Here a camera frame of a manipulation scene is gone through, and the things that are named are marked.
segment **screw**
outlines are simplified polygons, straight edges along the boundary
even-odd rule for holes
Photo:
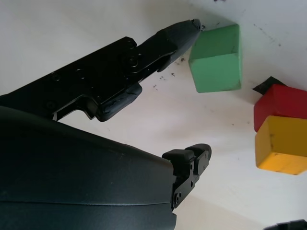
[[[59,80],[61,80],[61,76],[60,76],[59,74],[54,73],[54,74],[52,75],[51,79],[52,79],[53,81],[58,82]]]
[[[56,104],[52,101],[49,101],[46,103],[46,108],[47,109],[55,109],[56,108]]]
[[[136,67],[137,65],[138,65],[138,60],[137,60],[137,58],[136,57],[134,57],[134,56],[131,56],[131,57],[129,57],[129,59],[128,59],[128,63],[129,63],[129,65],[131,65],[132,67]]]
[[[77,70],[76,70],[76,73],[77,73],[77,76],[78,76],[80,79],[84,79],[84,78],[85,78],[84,70],[83,70],[83,69],[77,69]]]
[[[130,49],[134,49],[134,44],[133,44],[132,41],[128,41],[128,47],[129,47]]]

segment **green block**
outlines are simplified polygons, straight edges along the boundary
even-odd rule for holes
[[[239,25],[202,32],[192,48],[189,66],[197,92],[241,89]]]

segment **black plastic casing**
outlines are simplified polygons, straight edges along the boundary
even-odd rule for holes
[[[0,106],[1,230],[173,230],[165,159]]]

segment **metal bracket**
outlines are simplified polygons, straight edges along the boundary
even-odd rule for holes
[[[177,208],[188,196],[199,180],[200,175],[209,165],[211,147],[207,144],[197,144],[185,150],[175,149],[164,153],[162,158],[169,160],[174,167],[172,208]]]

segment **white surface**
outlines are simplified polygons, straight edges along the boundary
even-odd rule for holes
[[[209,168],[176,210],[178,230],[260,230],[307,219],[306,173],[290,176],[255,166],[253,103],[260,96],[251,90],[269,76],[307,89],[306,14],[302,0],[1,0],[0,94],[124,36],[140,44],[192,18],[208,29],[238,23],[242,90],[198,94],[184,61],[145,80],[140,97],[111,120],[89,121],[76,112],[62,122],[159,156],[210,144]]]

